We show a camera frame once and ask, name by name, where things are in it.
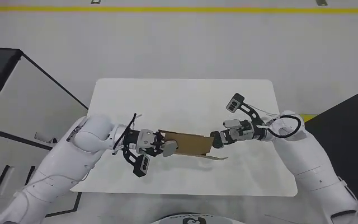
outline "yellow tape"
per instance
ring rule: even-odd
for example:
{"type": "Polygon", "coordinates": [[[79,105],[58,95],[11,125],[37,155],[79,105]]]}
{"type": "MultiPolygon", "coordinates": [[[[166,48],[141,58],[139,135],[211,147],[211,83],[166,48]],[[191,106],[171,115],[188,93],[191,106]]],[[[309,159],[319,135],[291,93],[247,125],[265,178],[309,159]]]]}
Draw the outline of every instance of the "yellow tape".
{"type": "Polygon", "coordinates": [[[300,116],[303,118],[303,120],[305,122],[311,120],[312,118],[314,118],[316,115],[313,114],[300,114],[300,116]]]}
{"type": "Polygon", "coordinates": [[[358,8],[258,7],[121,7],[121,6],[0,6],[0,12],[126,12],[126,13],[284,13],[357,14],[358,8]]]}

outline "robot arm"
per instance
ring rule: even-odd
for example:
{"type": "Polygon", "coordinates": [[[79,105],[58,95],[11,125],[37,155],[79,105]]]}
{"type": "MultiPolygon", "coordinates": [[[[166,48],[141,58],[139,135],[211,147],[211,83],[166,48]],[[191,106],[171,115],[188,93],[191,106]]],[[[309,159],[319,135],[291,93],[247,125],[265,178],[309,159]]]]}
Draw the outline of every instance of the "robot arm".
{"type": "Polygon", "coordinates": [[[132,130],[131,123],[113,125],[103,115],[78,119],[43,159],[29,184],[14,195],[0,214],[0,223],[41,223],[50,204],[84,180],[106,150],[112,150],[114,155],[122,150],[139,177],[147,173],[147,155],[174,154],[175,141],[165,142],[160,132],[132,130]],[[140,156],[132,154],[130,148],[140,156]]]}
{"type": "Polygon", "coordinates": [[[213,147],[222,148],[236,141],[250,139],[271,141],[296,182],[321,202],[328,222],[347,223],[340,222],[342,217],[356,216],[355,196],[336,175],[322,146],[305,130],[302,119],[292,111],[285,111],[265,124],[243,100],[243,96],[235,94],[227,109],[232,113],[239,109],[249,115],[251,121],[225,121],[223,124],[227,130],[211,133],[214,137],[213,147]]]}

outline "cardboard box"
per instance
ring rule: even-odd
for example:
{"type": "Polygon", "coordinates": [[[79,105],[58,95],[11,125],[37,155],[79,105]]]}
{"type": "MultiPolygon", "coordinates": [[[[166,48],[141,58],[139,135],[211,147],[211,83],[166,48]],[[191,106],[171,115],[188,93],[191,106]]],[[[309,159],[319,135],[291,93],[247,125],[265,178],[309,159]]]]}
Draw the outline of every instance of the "cardboard box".
{"type": "Polygon", "coordinates": [[[165,134],[165,141],[174,140],[177,142],[178,149],[176,150],[175,154],[202,157],[211,160],[225,160],[227,158],[217,158],[206,155],[211,150],[214,137],[204,137],[196,134],[169,132],[166,130],[159,131],[165,134]]]}

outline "white table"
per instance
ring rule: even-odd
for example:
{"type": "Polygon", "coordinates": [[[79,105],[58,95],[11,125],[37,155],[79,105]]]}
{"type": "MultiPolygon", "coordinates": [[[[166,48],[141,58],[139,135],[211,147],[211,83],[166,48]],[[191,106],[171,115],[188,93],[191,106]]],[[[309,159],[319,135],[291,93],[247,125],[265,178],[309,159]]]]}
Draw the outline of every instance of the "white table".
{"type": "MultiPolygon", "coordinates": [[[[225,107],[239,92],[245,102],[278,113],[268,80],[102,79],[96,83],[88,115],[106,114],[113,123],[127,124],[143,114],[135,129],[164,129],[208,136],[223,130],[227,119],[249,119],[225,107]]],[[[292,174],[270,142],[237,142],[210,155],[222,161],[173,155],[151,157],[148,173],[138,178],[121,153],[105,152],[75,192],[294,196],[292,174]]]]}

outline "concrete floor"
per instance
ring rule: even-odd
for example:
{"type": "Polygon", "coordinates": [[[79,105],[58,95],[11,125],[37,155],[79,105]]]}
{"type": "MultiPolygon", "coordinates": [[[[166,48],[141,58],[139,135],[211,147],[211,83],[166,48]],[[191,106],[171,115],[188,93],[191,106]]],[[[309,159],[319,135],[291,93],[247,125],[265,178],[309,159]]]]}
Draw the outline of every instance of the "concrete floor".
{"type": "Polygon", "coordinates": [[[320,206],[301,186],[295,197],[83,193],[75,213],[46,218],[57,223],[151,223],[168,214],[197,212],[249,224],[326,223],[320,206]]]}

